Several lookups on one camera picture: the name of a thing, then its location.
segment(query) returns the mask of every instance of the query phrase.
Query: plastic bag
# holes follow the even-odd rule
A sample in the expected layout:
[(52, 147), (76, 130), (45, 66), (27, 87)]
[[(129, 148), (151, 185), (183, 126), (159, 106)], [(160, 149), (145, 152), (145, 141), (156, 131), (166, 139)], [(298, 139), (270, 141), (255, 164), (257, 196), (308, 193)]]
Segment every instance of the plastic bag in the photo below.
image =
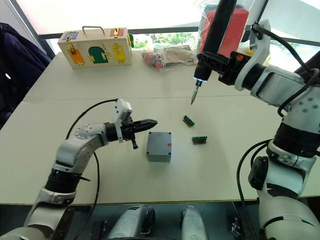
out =
[(154, 48), (153, 51), (143, 51), (141, 54), (145, 63), (157, 70), (194, 65), (197, 56), (189, 45), (175, 45), (164, 48)]
[[(213, 23), (219, 0), (198, 0), (195, 2), (201, 11), (202, 18), (199, 23), (197, 52), (202, 53), (208, 33)], [(244, 34), (249, 11), (254, 0), (238, 0), (230, 19), (228, 28), (222, 40), (219, 54), (226, 57), (236, 51)]]

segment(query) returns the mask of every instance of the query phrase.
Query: floor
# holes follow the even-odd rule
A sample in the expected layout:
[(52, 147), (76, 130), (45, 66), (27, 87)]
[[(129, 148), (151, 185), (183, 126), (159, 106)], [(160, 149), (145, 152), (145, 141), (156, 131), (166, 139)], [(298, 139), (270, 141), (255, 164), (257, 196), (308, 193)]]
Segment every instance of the floor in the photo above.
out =
[[(154, 237), (176, 239), (181, 237), (179, 227), (180, 213), (189, 206), (195, 206), (201, 213), (210, 240), (234, 240), (230, 233), (231, 224), (228, 222), (236, 211), (232, 202), (209, 202), (209, 203), (162, 203), (146, 204), (155, 210)], [(96, 207), (91, 220), (83, 229), (79, 240), (90, 240), (94, 221), (107, 221), (105, 235), (111, 230), (117, 219), (132, 205), (99, 205)], [(30, 206), (0, 206), (0, 235), (7, 233), (13, 228), (23, 225), (24, 220), (30, 210)], [(79, 227), (85, 221), (88, 214), (88, 207), (77, 207), (73, 221), (66, 237), (72, 240)], [(258, 226), (258, 205), (250, 204), (249, 212), (256, 230)]]

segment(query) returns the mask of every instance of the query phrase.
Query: table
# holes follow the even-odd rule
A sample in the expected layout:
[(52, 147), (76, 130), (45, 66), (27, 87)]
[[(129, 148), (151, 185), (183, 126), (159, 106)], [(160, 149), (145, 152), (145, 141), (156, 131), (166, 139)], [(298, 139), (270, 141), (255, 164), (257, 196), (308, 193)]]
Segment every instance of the table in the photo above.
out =
[[(147, 131), (136, 134), (136, 150), (131, 142), (111, 142), (98, 149), (98, 204), (239, 200), (240, 157), (251, 145), (274, 136), (281, 122), (277, 109), (248, 91), (225, 86), (213, 79), (214, 74), (191, 107), (194, 66), (154, 72), (141, 62), (139, 53), (134, 53), (133, 60), (132, 66), (88, 68), (79, 73), (63, 55), (54, 58), (0, 131), (1, 204), (33, 204), (72, 122), (86, 108), (113, 97), (131, 103), (134, 121), (154, 119), (158, 124), (151, 131), (172, 132), (171, 162), (148, 162)], [(100, 105), (78, 125), (112, 122), (113, 106)], [(194, 127), (182, 122), (186, 114)], [(208, 136), (207, 144), (192, 144), (192, 136), (203, 135)], [(247, 180), (249, 159), (242, 168), (244, 196), (255, 199), (257, 193)], [(320, 195), (319, 172), (316, 161), (303, 196)], [(93, 203), (96, 174), (91, 159), (83, 173), (91, 182), (80, 181), (74, 204)]]

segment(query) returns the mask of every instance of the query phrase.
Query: greenery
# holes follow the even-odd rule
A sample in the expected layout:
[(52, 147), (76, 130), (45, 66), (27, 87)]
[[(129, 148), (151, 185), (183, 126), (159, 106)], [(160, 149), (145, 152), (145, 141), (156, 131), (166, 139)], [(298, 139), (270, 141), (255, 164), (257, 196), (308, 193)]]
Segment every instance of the greenery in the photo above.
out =
[(195, 37), (191, 32), (176, 32), (176, 33), (158, 33), (151, 34), (153, 43), (161, 44), (185, 44), (188, 42), (195, 42)]
[(145, 46), (147, 46), (148, 44), (148, 41), (145, 40), (145, 41), (134, 41), (134, 48), (135, 49), (141, 49), (141, 48), (144, 48)]

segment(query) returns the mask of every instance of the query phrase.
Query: metal handle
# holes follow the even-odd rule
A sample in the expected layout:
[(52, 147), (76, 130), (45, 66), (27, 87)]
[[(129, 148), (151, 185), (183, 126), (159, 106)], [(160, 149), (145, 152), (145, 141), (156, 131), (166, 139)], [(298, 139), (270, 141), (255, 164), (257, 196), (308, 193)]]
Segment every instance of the metal handle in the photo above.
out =
[(103, 32), (103, 35), (105, 35), (104, 29), (100, 26), (82, 26), (82, 31), (84, 34), (86, 34), (85, 28), (101, 29), (101, 31)]

